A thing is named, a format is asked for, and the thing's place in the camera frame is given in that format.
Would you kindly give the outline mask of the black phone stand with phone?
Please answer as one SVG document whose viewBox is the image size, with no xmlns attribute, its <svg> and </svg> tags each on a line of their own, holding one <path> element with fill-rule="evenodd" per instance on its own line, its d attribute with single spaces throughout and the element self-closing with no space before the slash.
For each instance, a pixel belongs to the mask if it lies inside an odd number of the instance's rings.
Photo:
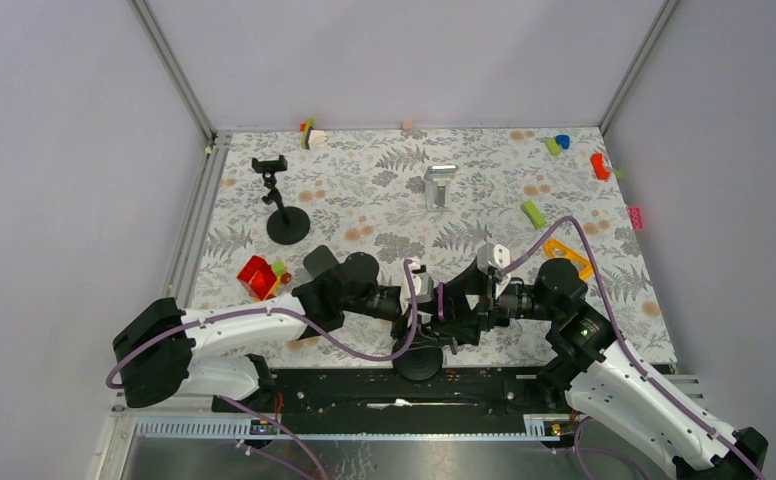
<svg viewBox="0 0 776 480">
<path fill-rule="evenodd" d="M 455 354 L 458 340 L 437 331 L 431 323 L 419 323 L 412 343 L 391 361 L 392 368 L 411 382 L 430 380 L 443 369 L 446 349 Z"/>
</svg>

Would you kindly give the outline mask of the purple-edged smartphone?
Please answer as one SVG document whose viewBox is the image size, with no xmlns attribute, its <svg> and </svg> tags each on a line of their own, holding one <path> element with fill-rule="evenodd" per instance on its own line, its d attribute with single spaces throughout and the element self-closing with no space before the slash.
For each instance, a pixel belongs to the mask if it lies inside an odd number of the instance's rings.
<svg viewBox="0 0 776 480">
<path fill-rule="evenodd" d="M 440 323 L 446 322 L 444 301 L 445 301 L 445 285 L 443 282 L 439 282 L 436 286 L 436 307 L 437 307 L 437 318 Z"/>
</svg>

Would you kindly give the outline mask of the black round-base phone stand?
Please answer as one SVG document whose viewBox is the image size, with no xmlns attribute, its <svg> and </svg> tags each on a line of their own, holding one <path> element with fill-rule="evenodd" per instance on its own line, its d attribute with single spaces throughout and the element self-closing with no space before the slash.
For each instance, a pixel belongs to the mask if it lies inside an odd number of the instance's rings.
<svg viewBox="0 0 776 480">
<path fill-rule="evenodd" d="M 308 214 L 301 208 L 287 206 L 277 187 L 276 174 L 288 170 L 288 162 L 284 155 L 275 160 L 251 159 L 252 169 L 262 176 L 263 184 L 268 189 L 261 200 L 267 205 L 275 205 L 266 223 L 269 238 L 279 245 L 293 245 L 303 240 L 310 231 L 311 221 Z"/>
</svg>

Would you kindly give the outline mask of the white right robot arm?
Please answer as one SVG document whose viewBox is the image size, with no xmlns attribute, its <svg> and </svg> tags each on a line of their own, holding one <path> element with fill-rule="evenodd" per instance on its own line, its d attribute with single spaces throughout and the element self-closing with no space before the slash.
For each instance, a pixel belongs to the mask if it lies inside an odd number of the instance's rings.
<svg viewBox="0 0 776 480">
<path fill-rule="evenodd" d="M 437 327 L 478 332 L 517 319 L 547 321 L 554 358 L 538 375 L 547 410 L 568 406 L 603 424 L 673 479 L 757 479 L 769 443 L 698 405 L 619 339 L 585 299 L 587 284 L 567 259 L 546 260 L 531 284 L 471 264 L 435 300 Z"/>
</svg>

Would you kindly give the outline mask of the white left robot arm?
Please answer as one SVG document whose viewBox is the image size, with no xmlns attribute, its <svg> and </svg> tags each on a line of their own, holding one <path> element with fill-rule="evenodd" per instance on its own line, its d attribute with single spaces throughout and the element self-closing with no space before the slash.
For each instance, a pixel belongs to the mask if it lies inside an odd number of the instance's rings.
<svg viewBox="0 0 776 480">
<path fill-rule="evenodd" d="M 264 359 L 231 351 L 253 342 L 323 337 L 348 354 L 371 362 L 393 361 L 412 346 L 418 309 L 435 284 L 424 265 L 403 263 L 400 287 L 378 283 L 379 266 L 364 253 L 349 255 L 311 281 L 279 297 L 222 310 L 183 309 L 173 297 L 150 303 L 112 341 L 116 364 L 108 388 L 122 391 L 130 408 L 146 408 L 177 394 L 239 400 L 260 411 L 273 401 L 274 385 Z M 346 313 L 397 321 L 408 334 L 400 347 L 378 356 L 356 351 L 332 336 Z"/>
</svg>

